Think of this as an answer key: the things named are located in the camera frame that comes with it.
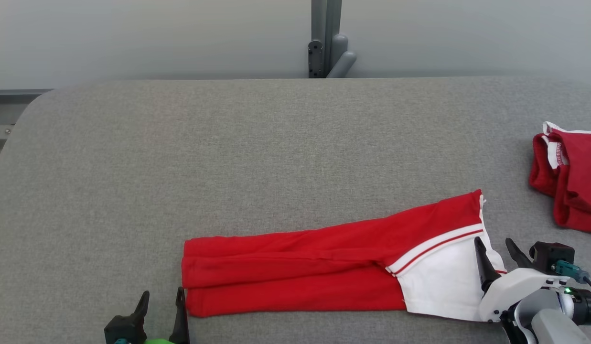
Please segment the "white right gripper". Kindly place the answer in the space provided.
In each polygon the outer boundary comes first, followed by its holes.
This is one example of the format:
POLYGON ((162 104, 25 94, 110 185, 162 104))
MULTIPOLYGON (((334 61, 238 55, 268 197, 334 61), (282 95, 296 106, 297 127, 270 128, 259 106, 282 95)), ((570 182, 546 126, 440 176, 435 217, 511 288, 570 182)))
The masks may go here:
POLYGON ((474 238, 477 270, 481 290, 485 292, 479 304, 479 316, 484 322, 500 322, 503 311, 516 305, 516 316, 534 316, 543 309, 561 309, 567 276, 551 276, 532 269, 533 264, 511 238, 505 238, 508 253, 519 267, 504 276, 496 272, 487 256, 487 248, 480 237, 474 238))

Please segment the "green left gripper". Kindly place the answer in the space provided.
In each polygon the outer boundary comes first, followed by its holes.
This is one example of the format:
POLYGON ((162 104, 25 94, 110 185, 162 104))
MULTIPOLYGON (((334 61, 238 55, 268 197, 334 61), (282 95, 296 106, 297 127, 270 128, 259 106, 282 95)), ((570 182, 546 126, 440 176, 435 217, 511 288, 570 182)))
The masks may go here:
MULTIPOLYGON (((150 292, 144 291, 140 300, 133 312, 133 319, 136 321, 143 321, 148 312, 150 301, 150 292)), ((185 292, 182 287, 179 287, 176 295, 176 317, 173 331, 170 335, 170 341, 164 338, 154 338, 145 341, 145 344, 189 344, 190 331, 188 326, 188 314, 185 304, 185 292)))

